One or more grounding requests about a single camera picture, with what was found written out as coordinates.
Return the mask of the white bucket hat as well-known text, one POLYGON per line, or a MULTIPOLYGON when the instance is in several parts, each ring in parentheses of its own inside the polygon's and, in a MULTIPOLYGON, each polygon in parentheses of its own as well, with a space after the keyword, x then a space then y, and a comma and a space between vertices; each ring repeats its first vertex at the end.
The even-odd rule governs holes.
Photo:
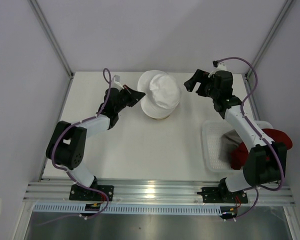
POLYGON ((141 109, 148 116, 149 110, 156 107, 176 108, 181 101, 181 89, 177 80, 160 70, 144 72, 137 83, 137 90, 146 95, 141 99, 141 109))

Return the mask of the beige bucket hat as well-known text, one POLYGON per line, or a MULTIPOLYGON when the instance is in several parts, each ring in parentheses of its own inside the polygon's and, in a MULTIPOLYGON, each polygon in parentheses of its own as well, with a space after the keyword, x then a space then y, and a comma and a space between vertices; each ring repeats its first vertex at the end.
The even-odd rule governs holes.
POLYGON ((162 108, 162 107, 155 107, 149 110, 149 116, 155 120, 162 120, 168 118, 176 108, 162 108))

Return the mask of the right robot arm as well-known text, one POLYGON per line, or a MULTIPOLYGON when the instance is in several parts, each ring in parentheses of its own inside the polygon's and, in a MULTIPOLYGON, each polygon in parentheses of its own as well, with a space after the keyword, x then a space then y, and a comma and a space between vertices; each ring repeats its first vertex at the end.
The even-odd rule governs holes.
POLYGON ((273 191, 282 188, 285 179, 287 146, 268 136, 244 112, 243 101, 233 94, 233 74, 227 70, 209 73, 197 69, 184 83, 188 92, 195 90, 199 96, 211 98, 217 113, 230 124, 239 135, 248 151, 242 170, 226 177, 219 183, 218 197, 223 202, 231 201, 236 192, 252 188, 266 188, 266 184, 279 182, 273 191))

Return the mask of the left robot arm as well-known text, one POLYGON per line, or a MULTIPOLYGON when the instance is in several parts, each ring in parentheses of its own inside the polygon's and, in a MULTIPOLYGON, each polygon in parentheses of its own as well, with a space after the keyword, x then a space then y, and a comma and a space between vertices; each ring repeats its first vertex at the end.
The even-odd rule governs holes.
POLYGON ((64 171, 73 181, 69 199, 72 201, 109 201, 111 186, 99 186, 97 178, 83 163, 86 140, 112 129, 119 120, 119 113, 133 107, 146 94, 123 85, 105 91, 104 101, 94 116, 75 123, 59 121, 46 149, 52 165, 64 171))

